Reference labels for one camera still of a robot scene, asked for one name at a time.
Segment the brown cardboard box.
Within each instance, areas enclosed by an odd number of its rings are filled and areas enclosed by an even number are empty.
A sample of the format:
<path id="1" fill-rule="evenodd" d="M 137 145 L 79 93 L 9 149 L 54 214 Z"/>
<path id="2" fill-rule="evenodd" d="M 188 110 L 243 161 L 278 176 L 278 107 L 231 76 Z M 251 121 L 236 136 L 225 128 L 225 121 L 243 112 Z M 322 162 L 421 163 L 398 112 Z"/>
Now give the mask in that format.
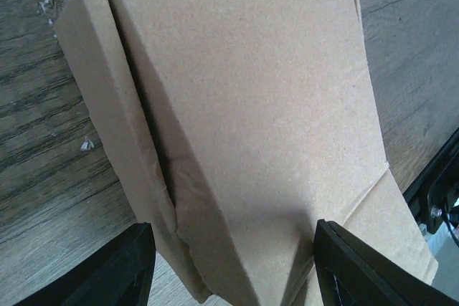
<path id="1" fill-rule="evenodd" d="M 68 0 L 55 32 L 137 220 L 197 302 L 320 305 L 319 219 L 433 281 L 359 0 Z"/>

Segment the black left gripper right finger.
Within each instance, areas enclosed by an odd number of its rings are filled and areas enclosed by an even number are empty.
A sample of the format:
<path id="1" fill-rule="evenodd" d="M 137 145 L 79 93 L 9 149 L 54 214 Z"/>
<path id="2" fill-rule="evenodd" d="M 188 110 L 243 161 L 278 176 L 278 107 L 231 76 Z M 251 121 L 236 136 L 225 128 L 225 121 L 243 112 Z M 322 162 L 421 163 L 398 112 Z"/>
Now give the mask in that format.
<path id="1" fill-rule="evenodd" d="M 313 258 L 324 305 L 455 304 L 334 221 L 317 221 Z"/>

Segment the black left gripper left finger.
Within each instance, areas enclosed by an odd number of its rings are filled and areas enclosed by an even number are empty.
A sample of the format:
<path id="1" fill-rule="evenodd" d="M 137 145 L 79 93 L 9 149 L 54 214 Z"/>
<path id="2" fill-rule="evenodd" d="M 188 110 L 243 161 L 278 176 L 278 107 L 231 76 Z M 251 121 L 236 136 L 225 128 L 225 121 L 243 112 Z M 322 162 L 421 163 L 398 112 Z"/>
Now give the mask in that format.
<path id="1" fill-rule="evenodd" d="M 155 267 L 151 225 L 128 227 L 18 305 L 147 305 Z"/>

